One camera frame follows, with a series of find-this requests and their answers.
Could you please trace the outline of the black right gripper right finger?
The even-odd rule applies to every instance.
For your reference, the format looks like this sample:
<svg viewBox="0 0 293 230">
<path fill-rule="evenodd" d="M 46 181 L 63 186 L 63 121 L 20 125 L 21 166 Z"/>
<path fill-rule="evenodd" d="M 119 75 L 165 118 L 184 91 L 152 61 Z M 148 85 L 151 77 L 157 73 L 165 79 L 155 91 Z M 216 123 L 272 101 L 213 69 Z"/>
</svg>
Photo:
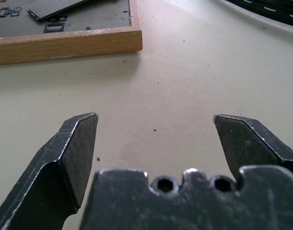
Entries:
<svg viewBox="0 0 293 230">
<path fill-rule="evenodd" d="M 239 169 L 249 165 L 278 165 L 293 173 L 293 150 L 258 120 L 216 114 L 213 123 L 235 179 Z"/>
</svg>

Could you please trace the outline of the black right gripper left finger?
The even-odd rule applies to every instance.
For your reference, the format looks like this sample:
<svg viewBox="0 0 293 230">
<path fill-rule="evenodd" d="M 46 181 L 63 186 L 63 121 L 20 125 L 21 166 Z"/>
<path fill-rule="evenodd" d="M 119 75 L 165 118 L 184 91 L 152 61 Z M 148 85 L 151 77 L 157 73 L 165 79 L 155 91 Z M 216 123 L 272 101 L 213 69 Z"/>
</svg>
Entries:
<svg viewBox="0 0 293 230">
<path fill-rule="evenodd" d="M 97 113 L 65 120 L 0 206 L 0 230 L 62 230 L 82 206 L 92 169 Z"/>
</svg>

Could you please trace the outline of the black road track piece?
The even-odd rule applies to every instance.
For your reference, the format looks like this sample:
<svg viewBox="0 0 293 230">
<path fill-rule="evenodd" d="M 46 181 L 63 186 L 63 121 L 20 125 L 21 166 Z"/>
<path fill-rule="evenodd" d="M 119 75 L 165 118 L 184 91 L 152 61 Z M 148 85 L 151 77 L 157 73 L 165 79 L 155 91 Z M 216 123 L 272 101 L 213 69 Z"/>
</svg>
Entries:
<svg viewBox="0 0 293 230">
<path fill-rule="evenodd" d="M 226 0 L 263 17 L 293 26 L 293 0 Z"/>
</svg>

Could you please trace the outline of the wooden framed grey tray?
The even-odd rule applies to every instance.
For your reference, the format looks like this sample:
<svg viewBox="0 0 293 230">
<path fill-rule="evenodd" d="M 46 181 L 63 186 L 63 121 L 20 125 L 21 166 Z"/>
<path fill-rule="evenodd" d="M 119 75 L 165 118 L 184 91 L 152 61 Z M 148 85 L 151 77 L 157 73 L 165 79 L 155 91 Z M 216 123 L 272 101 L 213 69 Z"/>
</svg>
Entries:
<svg viewBox="0 0 293 230">
<path fill-rule="evenodd" d="M 0 0 L 0 65 L 142 50 L 137 0 L 89 0 L 41 22 Z"/>
</svg>

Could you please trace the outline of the black plate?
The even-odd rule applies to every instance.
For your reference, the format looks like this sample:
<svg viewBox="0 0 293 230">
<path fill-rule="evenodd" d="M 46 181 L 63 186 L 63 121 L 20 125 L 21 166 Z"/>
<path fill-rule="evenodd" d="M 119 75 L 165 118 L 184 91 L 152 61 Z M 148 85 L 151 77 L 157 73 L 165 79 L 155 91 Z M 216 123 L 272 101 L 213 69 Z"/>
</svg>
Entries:
<svg viewBox="0 0 293 230">
<path fill-rule="evenodd" d="M 27 13 L 41 22 L 89 0 L 31 0 Z"/>
</svg>

